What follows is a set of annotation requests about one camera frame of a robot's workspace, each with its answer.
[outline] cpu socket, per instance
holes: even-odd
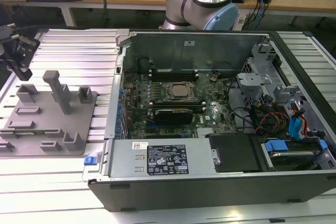
[[[167,101],[193,100],[194,85],[191,82],[172,82],[164,84]]]

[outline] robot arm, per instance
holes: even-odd
[[[39,40],[19,34],[14,24],[0,26],[0,63],[4,62],[21,81],[28,81],[32,76],[28,66],[39,45]]]
[[[167,0],[163,29],[229,30],[238,16],[231,0]]]

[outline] motherboard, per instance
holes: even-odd
[[[193,76],[124,73],[128,138],[188,138],[237,132],[225,99],[228,80],[211,71]]]

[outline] power supply label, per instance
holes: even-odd
[[[188,174],[185,145],[147,146],[147,173],[149,175]]]

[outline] workbench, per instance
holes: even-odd
[[[336,61],[314,37],[301,32],[281,32],[279,35],[336,110]],[[30,64],[33,77],[25,83],[34,84],[38,91],[50,90],[42,76],[45,70],[55,69],[60,73],[60,82],[67,83],[70,91],[89,85],[99,96],[84,155],[0,158],[2,223],[270,223],[269,219],[301,224],[334,223],[335,189],[308,202],[294,204],[115,213],[106,211],[87,183],[83,182],[82,174],[84,156],[102,151],[104,145],[116,66],[115,36],[114,29],[51,30],[36,36],[41,44]],[[290,83],[295,85],[296,80],[286,66],[282,70]],[[18,101],[16,91],[21,83],[12,74],[0,91],[1,128]],[[99,165],[90,166],[91,173],[98,170]]]
[[[165,10],[165,0],[107,0],[108,9],[140,9],[140,10]],[[41,3],[25,0],[0,0],[5,5],[27,5],[59,7],[62,11],[66,25],[75,26],[76,21],[71,8],[103,8],[102,0],[84,0],[71,3]],[[239,18],[234,26],[235,30],[241,30],[242,22],[246,15],[253,11],[256,0],[245,0],[239,7]],[[272,0],[267,15],[289,15],[289,16],[318,16],[336,17],[336,1],[333,0]]]

